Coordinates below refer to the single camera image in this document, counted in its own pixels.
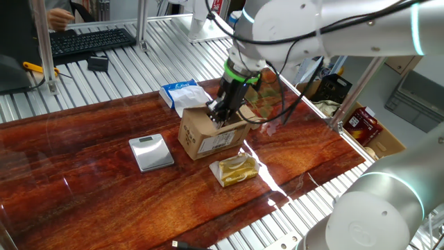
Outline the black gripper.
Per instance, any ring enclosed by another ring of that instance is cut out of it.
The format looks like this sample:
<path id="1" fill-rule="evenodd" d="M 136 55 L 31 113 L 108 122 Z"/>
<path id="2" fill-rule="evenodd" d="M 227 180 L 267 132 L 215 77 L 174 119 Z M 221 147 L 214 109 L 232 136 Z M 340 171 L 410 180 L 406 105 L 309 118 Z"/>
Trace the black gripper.
<path id="1" fill-rule="evenodd" d="M 217 129 L 230 124 L 229 118 L 239 110 L 241 105 L 245 104 L 244 97 L 249 87 L 250 84 L 234 79 L 228 81 L 223 77 L 220 80 L 216 98 L 207 102 L 210 119 L 217 122 Z"/>

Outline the person's bare hand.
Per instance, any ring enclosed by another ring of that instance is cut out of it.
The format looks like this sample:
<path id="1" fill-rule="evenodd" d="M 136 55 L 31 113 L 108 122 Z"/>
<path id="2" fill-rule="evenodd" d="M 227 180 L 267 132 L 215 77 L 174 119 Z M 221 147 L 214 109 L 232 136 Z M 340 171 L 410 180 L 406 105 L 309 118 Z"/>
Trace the person's bare hand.
<path id="1" fill-rule="evenodd" d="M 46 18 L 49 28 L 53 31 L 64 31 L 75 17 L 67 10 L 61 8 L 50 9 L 46 12 Z"/>

